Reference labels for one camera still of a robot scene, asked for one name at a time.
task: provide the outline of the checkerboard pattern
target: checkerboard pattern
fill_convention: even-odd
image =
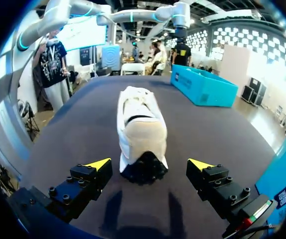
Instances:
[[[213,29],[213,44],[210,57],[222,60],[224,45],[236,45],[266,56],[267,62],[277,61],[286,67],[286,42],[264,33],[262,30],[248,30],[237,27]]]

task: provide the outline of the person in white shirt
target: person in white shirt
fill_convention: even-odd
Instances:
[[[156,42],[152,43],[152,49],[154,52],[153,55],[153,59],[150,62],[146,62],[145,65],[145,75],[149,75],[152,72],[152,67],[153,64],[158,61],[158,62],[162,62],[162,52],[160,51],[160,49],[158,48],[158,45]]]
[[[165,46],[162,44],[161,40],[157,40],[157,45],[160,51],[162,52],[162,62],[166,62],[167,60],[167,52]]]

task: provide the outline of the chair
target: chair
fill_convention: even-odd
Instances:
[[[160,64],[158,64],[157,67],[155,68],[154,72],[153,72],[151,75],[152,75],[152,76],[153,76],[153,75],[161,76],[163,70],[165,69],[165,66],[166,66],[165,63],[160,63]]]
[[[145,66],[142,63],[125,63],[121,68],[121,76],[124,75],[124,72],[142,72],[142,75],[145,75]]]

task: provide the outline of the table surface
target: table surface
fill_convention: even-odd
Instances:
[[[167,77],[95,78],[74,94],[34,145],[22,186],[47,194],[77,163],[112,158],[113,176],[72,225],[103,238],[221,238],[227,222],[202,202],[185,176],[188,158],[222,164],[253,187],[274,152],[233,108],[197,107]],[[138,186],[119,174],[117,103],[127,86],[154,92],[167,125],[169,172]]]

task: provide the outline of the man in black t-shirt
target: man in black t-shirt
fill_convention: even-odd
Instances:
[[[184,39],[178,39],[173,54],[172,64],[189,66],[191,62],[191,48],[185,44]]]
[[[59,30],[49,33],[47,42],[41,43],[34,56],[32,67],[41,68],[41,82],[53,110],[57,112],[69,99],[65,78],[68,75],[64,57],[67,52],[55,37]]]

